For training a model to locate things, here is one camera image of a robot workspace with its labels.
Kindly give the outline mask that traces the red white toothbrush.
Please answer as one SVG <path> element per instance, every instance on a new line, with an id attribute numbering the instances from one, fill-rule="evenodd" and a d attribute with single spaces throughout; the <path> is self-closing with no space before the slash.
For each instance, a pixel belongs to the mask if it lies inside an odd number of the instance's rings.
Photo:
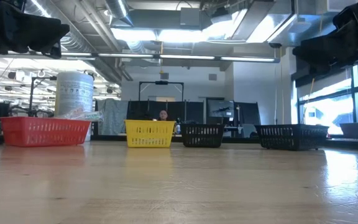
<path id="1" fill-rule="evenodd" d="M 60 119 L 75 119 L 83 113 L 83 108 L 75 108 L 66 113 L 58 115 L 57 118 Z"/>

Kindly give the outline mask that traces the black plastic slotted basket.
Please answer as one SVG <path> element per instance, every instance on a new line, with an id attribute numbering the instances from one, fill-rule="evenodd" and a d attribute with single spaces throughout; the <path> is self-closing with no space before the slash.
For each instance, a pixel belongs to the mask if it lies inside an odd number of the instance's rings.
<path id="1" fill-rule="evenodd" d="M 319 149 L 327 139 L 328 126 L 276 124 L 255 126 L 260 145 L 266 149 L 304 151 Z"/>
<path id="2" fill-rule="evenodd" d="M 218 148 L 223 141 L 223 124 L 182 124 L 181 136 L 185 147 Z"/>

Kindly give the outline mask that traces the red plastic slotted basket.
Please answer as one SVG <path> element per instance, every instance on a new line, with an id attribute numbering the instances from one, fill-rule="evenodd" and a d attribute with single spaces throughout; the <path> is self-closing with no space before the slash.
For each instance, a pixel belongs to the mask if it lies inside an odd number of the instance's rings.
<path id="1" fill-rule="evenodd" d="M 4 142 L 8 146 L 44 147 L 83 144 L 89 121 L 59 118 L 3 117 Z"/>

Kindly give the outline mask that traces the yellow plastic slotted basket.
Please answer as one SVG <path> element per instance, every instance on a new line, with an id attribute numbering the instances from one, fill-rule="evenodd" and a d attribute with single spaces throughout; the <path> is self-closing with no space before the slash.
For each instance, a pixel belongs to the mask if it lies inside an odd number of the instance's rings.
<path id="1" fill-rule="evenodd" d="M 174 121 L 126 119 L 128 147 L 168 148 L 172 142 Z"/>

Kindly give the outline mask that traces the white wipes canister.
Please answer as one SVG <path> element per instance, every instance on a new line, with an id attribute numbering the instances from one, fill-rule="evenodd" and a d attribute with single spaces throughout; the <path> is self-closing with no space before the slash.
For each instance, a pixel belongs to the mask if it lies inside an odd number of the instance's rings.
<path id="1" fill-rule="evenodd" d="M 57 75 L 54 117 L 75 108 L 93 111 L 94 78 L 81 72 L 60 72 Z"/>

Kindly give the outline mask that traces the black standing panel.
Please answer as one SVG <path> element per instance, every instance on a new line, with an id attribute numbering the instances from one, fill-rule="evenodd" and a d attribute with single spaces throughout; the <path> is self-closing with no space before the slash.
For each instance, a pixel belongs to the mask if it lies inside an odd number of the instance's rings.
<path id="1" fill-rule="evenodd" d="M 238 124 L 260 125 L 260 113 L 257 103 L 235 102 L 234 110 Z"/>

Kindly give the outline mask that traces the grey hanging cloth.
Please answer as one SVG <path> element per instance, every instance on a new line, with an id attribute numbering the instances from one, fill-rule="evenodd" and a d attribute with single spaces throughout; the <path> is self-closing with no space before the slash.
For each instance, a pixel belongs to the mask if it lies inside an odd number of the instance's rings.
<path id="1" fill-rule="evenodd" d="M 125 133 L 124 120 L 127 119 L 128 101 L 105 99 L 97 101 L 102 120 L 98 122 L 98 134 L 117 136 Z"/>

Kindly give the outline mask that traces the black computer monitor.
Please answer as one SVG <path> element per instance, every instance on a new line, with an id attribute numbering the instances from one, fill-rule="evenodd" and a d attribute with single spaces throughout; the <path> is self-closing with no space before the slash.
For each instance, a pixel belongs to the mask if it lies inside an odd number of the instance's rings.
<path id="1" fill-rule="evenodd" d="M 207 100 L 207 115 L 214 118 L 233 118 L 234 102 L 226 100 Z"/>

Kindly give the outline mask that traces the long LED light bar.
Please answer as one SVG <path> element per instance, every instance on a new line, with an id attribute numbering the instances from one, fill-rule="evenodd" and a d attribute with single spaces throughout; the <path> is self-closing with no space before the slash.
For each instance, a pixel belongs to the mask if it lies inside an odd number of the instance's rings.
<path id="1" fill-rule="evenodd" d="M 53 59 L 41 52 L 30 51 L 25 54 L 9 51 L 0 54 L 0 58 L 32 58 Z M 127 54 L 127 53 L 87 53 L 87 52 L 62 52 L 57 59 L 62 60 L 96 60 L 97 58 L 129 58 L 129 59 L 157 59 L 157 60 L 205 60 L 218 62 L 258 62 L 278 63 L 279 58 L 240 57 L 240 56 L 209 56 L 209 55 L 175 55 L 175 54 Z"/>

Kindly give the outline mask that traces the black partition panels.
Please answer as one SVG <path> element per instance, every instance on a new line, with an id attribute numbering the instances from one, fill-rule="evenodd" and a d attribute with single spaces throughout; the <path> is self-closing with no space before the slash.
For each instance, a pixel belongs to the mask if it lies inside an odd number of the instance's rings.
<path id="1" fill-rule="evenodd" d="M 169 121 L 178 123 L 204 123 L 204 103 L 191 101 L 130 101 L 127 107 L 127 119 L 159 119 L 165 110 Z"/>

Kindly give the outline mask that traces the wide silver spiral duct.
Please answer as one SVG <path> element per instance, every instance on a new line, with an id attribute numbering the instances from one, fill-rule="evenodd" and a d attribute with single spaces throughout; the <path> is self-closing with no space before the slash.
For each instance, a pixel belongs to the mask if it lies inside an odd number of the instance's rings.
<path id="1" fill-rule="evenodd" d="M 27 0 L 25 12 L 37 16 L 60 19 L 70 26 L 70 32 L 61 40 L 62 47 L 69 52 L 96 53 L 96 48 L 85 38 L 80 30 L 64 15 L 52 0 Z M 115 58 L 96 58 L 86 60 L 107 81 L 120 84 L 122 80 L 133 81 L 132 77 L 116 64 Z"/>

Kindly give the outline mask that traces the black background stand frame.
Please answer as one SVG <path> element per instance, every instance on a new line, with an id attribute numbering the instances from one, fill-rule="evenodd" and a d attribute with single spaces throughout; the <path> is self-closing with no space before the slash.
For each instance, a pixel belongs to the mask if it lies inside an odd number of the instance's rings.
<path id="1" fill-rule="evenodd" d="M 32 105 L 33 105 L 33 97 L 34 97 L 34 89 L 35 89 L 35 81 L 36 80 L 51 80 L 51 81 L 56 81 L 57 77 L 56 76 L 51 76 L 51 77 L 32 77 L 32 81 L 31 81 L 31 86 L 30 86 L 30 97 L 29 97 L 29 110 L 28 110 L 28 115 L 30 117 L 36 117 L 37 116 L 37 111 L 33 109 Z"/>

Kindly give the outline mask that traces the rectangular metal ceiling duct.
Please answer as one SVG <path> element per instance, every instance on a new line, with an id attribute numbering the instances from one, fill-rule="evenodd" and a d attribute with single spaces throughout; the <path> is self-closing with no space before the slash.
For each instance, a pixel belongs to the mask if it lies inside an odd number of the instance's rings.
<path id="1" fill-rule="evenodd" d="M 244 0 L 247 7 L 234 20 L 229 40 L 245 43 L 271 42 L 295 16 L 295 0 Z"/>

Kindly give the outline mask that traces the black gantry frame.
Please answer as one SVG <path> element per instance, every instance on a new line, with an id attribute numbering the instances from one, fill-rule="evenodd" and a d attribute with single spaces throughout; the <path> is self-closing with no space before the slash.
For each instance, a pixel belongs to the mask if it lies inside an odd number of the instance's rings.
<path id="1" fill-rule="evenodd" d="M 164 80 L 159 80 L 159 81 L 154 81 L 154 82 L 150 82 L 150 81 L 140 81 L 139 82 L 139 86 L 138 86 L 138 101 L 141 100 L 141 86 L 143 84 L 154 84 L 154 85 L 181 85 L 181 101 L 185 101 L 185 97 L 184 97 L 184 90 L 185 90 L 185 84 L 183 82 L 169 82 L 169 81 L 164 81 Z"/>

